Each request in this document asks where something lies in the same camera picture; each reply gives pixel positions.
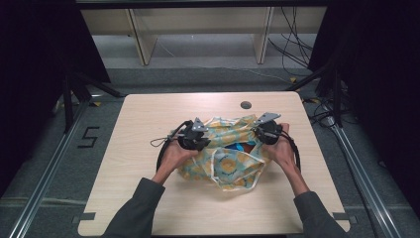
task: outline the person's right hand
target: person's right hand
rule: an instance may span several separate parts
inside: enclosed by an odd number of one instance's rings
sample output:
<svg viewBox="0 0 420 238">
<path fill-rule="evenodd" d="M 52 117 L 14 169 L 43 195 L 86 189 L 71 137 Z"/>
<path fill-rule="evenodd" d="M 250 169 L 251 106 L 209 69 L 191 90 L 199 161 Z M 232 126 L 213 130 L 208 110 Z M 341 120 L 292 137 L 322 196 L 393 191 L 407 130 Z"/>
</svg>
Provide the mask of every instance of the person's right hand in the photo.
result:
<svg viewBox="0 0 420 238">
<path fill-rule="evenodd" d="M 289 124 L 280 123 L 280 125 L 282 130 L 288 133 Z M 290 147 L 290 143 L 284 137 L 279 137 L 274 145 L 262 145 L 262 149 L 266 150 L 269 158 L 278 163 L 286 173 L 298 170 L 294 162 L 293 150 Z"/>
</svg>

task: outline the hand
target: hand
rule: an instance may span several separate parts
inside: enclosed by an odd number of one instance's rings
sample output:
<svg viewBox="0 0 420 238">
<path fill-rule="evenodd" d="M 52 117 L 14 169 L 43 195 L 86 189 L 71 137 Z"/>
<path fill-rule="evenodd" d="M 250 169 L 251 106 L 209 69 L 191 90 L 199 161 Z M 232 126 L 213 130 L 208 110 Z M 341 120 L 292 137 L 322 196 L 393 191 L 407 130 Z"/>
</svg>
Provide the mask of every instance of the hand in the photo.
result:
<svg viewBox="0 0 420 238">
<path fill-rule="evenodd" d="M 288 134 L 289 124 L 280 123 L 280 125 L 283 131 Z M 299 168 L 294 162 L 294 153 L 287 139 L 279 137 L 274 145 L 262 145 L 262 149 L 266 150 L 269 158 L 278 163 L 284 170 L 295 196 L 309 190 Z"/>
<path fill-rule="evenodd" d="M 164 184 L 176 168 L 180 167 L 189 158 L 197 155 L 198 151 L 182 149 L 177 140 L 170 142 L 163 154 L 160 167 L 152 180 L 159 184 Z"/>
</svg>

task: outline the black tape marking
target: black tape marking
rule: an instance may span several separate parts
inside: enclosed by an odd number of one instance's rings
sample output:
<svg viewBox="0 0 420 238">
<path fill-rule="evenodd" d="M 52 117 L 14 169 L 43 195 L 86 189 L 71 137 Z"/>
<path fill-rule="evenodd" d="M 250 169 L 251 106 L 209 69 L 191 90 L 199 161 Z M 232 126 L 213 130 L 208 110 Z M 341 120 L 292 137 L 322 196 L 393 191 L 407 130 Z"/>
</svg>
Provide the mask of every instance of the black tape marking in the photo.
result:
<svg viewBox="0 0 420 238">
<path fill-rule="evenodd" d="M 87 127 L 86 130 L 84 131 L 83 137 L 81 138 L 82 140 L 92 140 L 92 144 L 90 144 L 89 146 L 77 146 L 77 148 L 79 149 L 86 149 L 86 148 L 93 148 L 95 146 L 96 140 L 98 139 L 98 137 L 88 137 L 87 132 L 90 129 L 99 129 L 99 127 Z"/>
</svg>

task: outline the long-sleeved shirt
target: long-sleeved shirt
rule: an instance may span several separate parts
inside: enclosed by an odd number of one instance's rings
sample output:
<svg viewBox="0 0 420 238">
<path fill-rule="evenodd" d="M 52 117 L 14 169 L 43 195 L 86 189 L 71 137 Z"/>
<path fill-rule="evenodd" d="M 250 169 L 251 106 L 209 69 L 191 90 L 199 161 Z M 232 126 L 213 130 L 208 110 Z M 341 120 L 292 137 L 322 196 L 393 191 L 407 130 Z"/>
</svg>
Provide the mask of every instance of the long-sleeved shirt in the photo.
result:
<svg viewBox="0 0 420 238">
<path fill-rule="evenodd" d="M 102 237 L 151 237 L 155 211 L 163 192 L 162 185 L 142 178 L 133 197 L 115 214 Z M 305 237 L 348 237 L 315 192 L 307 191 L 296 196 L 294 203 L 303 222 Z"/>
</svg>

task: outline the table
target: table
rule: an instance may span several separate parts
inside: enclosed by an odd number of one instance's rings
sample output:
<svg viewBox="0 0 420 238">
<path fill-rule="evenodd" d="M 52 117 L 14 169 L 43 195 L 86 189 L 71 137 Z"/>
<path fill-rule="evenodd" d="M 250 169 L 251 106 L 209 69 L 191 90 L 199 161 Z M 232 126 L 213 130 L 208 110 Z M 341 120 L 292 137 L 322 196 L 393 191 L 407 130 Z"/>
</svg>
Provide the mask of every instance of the table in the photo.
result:
<svg viewBox="0 0 420 238">
<path fill-rule="evenodd" d="M 241 108 L 244 101 L 251 109 Z M 164 137 L 185 120 L 214 116 L 237 118 L 280 113 L 277 122 L 290 123 L 289 134 L 299 148 L 302 173 L 328 211 L 344 208 L 295 92 L 225 92 L 135 94 L 126 97 L 84 213 L 82 236 L 103 234 L 117 210 L 133 195 L 142 177 L 156 171 L 160 148 L 150 141 Z M 222 191 L 211 181 L 190 181 L 173 173 L 157 207 L 154 235 L 227 235 L 301 233 L 293 192 L 279 166 L 270 163 L 257 186 L 249 191 Z M 348 221 L 339 221 L 350 229 Z"/>
</svg>

